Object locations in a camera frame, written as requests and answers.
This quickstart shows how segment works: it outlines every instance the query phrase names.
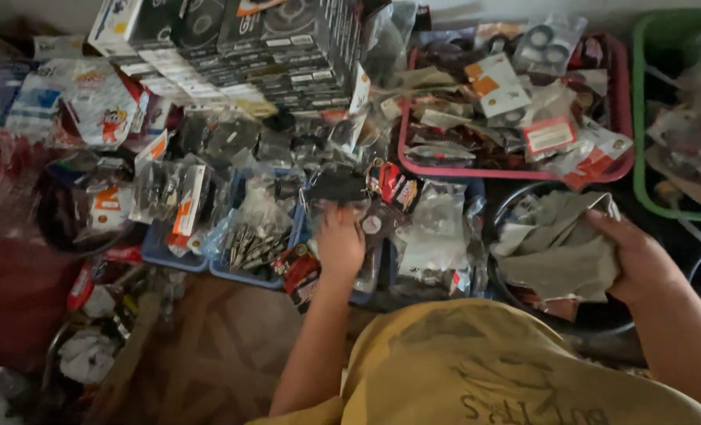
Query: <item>pink plastic tray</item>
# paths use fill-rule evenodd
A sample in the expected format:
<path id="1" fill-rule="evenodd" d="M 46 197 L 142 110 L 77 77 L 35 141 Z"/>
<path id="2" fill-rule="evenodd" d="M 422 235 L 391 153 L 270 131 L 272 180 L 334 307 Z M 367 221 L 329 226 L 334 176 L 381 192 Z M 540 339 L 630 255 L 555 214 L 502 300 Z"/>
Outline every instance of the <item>pink plastic tray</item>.
<path id="1" fill-rule="evenodd" d="M 610 129 L 623 135 L 634 137 L 631 128 L 631 101 L 629 96 L 629 55 L 626 46 L 610 34 L 602 34 L 603 41 L 610 54 L 610 68 L 607 70 L 610 79 L 608 85 L 608 101 L 610 102 Z M 409 68 L 413 69 L 417 51 L 411 52 Z M 558 180 L 559 177 L 544 171 L 512 171 L 503 169 L 464 169 L 418 166 L 411 162 L 403 153 L 406 145 L 408 121 L 411 104 L 405 101 L 402 105 L 402 121 L 398 139 L 398 159 L 403 167 L 416 174 L 424 176 L 456 176 L 456 177 L 487 177 L 492 179 L 530 179 Z M 615 181 L 626 175 L 634 165 L 634 150 L 626 152 L 597 179 L 597 183 Z"/>

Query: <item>floor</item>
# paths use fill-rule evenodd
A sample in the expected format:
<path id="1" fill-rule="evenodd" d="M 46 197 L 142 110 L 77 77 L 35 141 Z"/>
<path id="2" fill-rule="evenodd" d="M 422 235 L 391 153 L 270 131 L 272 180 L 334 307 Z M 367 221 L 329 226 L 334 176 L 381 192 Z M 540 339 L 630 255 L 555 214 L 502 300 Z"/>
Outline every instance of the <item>floor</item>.
<path id="1" fill-rule="evenodd" d="M 113 423 L 243 423 L 264 416 L 302 317 L 285 294 L 191 275 L 173 330 L 146 348 Z M 374 314 L 353 309 L 347 355 Z"/>

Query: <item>person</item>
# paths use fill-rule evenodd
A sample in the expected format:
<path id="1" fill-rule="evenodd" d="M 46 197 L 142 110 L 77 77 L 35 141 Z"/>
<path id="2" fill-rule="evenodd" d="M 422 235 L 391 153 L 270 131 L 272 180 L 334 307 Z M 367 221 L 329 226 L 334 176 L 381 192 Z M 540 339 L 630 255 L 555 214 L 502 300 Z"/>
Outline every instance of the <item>person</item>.
<path id="1" fill-rule="evenodd" d="M 322 273 L 269 418 L 255 423 L 701 423 L 701 299 L 667 252 L 630 222 L 589 211 L 618 243 L 609 292 L 634 318 L 653 381 L 583 361 L 549 327 L 487 299 L 412 305 L 377 317 L 341 391 L 347 301 L 363 232 L 328 209 Z"/>

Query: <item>white wall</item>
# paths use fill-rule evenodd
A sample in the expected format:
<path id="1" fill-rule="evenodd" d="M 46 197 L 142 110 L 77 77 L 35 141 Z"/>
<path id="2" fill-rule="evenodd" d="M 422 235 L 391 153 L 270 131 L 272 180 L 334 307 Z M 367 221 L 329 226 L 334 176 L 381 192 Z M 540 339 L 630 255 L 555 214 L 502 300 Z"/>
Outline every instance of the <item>white wall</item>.
<path id="1" fill-rule="evenodd" d="M 435 24 L 479 17 L 521 18 L 566 11 L 587 17 L 593 30 L 627 35 L 644 11 L 701 7 L 701 0 L 420 0 L 432 8 Z M 0 23 L 25 15 L 66 33 L 88 33 L 101 0 L 0 0 Z"/>

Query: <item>green plastic basket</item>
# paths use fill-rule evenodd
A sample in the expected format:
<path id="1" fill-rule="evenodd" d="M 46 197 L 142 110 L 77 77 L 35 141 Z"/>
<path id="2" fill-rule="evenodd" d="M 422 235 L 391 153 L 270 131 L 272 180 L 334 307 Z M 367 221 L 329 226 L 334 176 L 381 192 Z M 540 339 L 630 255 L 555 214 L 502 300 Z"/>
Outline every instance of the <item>green plastic basket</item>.
<path id="1" fill-rule="evenodd" d="M 686 52 L 686 61 L 694 63 L 698 49 L 693 45 L 695 36 L 701 33 L 701 9 L 678 9 L 647 14 L 634 28 L 634 136 L 636 163 L 634 164 L 634 193 L 639 202 L 652 213 L 667 218 L 684 217 L 701 222 L 701 212 L 679 211 L 663 208 L 649 197 L 645 185 L 644 140 L 646 123 L 646 98 L 644 97 L 645 48 L 675 48 Z"/>

